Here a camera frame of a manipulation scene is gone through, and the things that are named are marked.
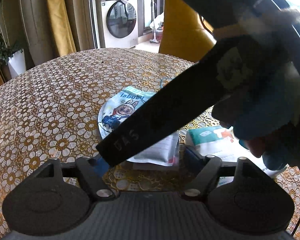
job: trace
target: tablecloth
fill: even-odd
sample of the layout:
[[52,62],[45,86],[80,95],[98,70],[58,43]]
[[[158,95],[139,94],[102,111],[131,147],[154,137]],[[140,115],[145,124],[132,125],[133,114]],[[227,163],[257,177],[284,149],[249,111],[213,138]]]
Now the tablecloth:
[[[95,49],[56,58],[19,75],[0,87],[0,238],[9,229],[2,216],[2,201],[24,178],[50,156],[73,162],[97,155],[95,129],[100,107],[123,87],[157,91],[192,63],[162,54],[133,49]],[[180,131],[214,126],[211,109]],[[133,171],[124,165],[111,169],[104,180],[128,190],[177,189],[191,174]],[[76,184],[73,178],[65,178]],[[276,178],[296,206],[288,227],[300,214],[300,172],[288,168]],[[300,239],[300,227],[296,233]]]

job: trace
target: white pot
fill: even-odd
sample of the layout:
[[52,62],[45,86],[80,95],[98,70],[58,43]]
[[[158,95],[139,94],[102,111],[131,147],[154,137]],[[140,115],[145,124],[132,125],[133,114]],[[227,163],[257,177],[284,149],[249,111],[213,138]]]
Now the white pot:
[[17,51],[13,57],[9,58],[8,67],[12,78],[26,72],[25,54]]

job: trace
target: yellow chair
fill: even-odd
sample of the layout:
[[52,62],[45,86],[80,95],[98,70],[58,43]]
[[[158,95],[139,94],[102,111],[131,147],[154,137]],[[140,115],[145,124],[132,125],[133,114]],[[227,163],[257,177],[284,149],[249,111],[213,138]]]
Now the yellow chair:
[[197,62],[215,43],[197,12],[182,0],[165,0],[159,53]]

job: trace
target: washing machine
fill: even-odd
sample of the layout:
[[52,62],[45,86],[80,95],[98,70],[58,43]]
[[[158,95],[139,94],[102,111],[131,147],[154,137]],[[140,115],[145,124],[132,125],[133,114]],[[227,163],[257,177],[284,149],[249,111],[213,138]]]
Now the washing machine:
[[131,48],[138,44],[138,0],[96,0],[101,48]]

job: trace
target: washing machine door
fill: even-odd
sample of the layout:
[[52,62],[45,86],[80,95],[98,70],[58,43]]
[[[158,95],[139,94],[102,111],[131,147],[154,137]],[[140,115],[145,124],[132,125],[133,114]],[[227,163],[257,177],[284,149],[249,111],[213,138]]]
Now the washing machine door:
[[114,3],[107,14],[106,24],[109,32],[116,38],[127,37],[134,29],[137,22],[137,13],[130,4],[121,1]]

